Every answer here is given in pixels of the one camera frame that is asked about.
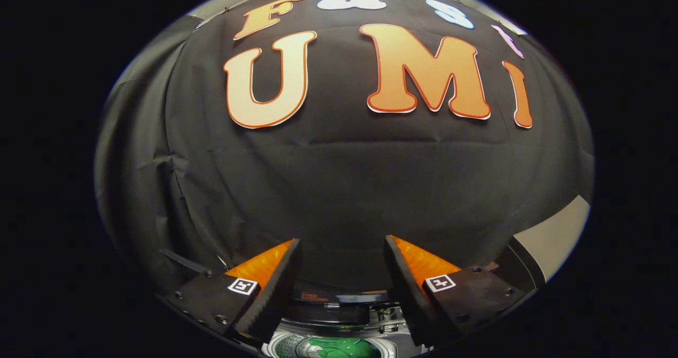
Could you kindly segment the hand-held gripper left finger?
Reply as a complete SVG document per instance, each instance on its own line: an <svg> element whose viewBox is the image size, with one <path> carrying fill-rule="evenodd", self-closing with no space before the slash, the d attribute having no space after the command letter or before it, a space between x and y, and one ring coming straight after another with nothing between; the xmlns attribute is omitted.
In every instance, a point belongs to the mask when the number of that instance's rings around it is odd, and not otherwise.
<svg viewBox="0 0 678 358"><path fill-rule="evenodd" d="M213 334L261 347L273 338L291 299L302 245L288 240L222 272L167 256L197 272L164 296L170 307Z"/></svg>

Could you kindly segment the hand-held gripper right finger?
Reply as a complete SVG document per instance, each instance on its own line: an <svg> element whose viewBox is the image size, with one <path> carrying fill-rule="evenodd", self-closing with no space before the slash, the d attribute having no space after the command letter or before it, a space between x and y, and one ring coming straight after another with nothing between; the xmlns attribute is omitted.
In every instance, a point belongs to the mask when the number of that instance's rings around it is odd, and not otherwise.
<svg viewBox="0 0 678 358"><path fill-rule="evenodd" d="M416 345L453 343L507 315L527 295L481 266L459 268L394 235L385 237L383 253Z"/></svg>

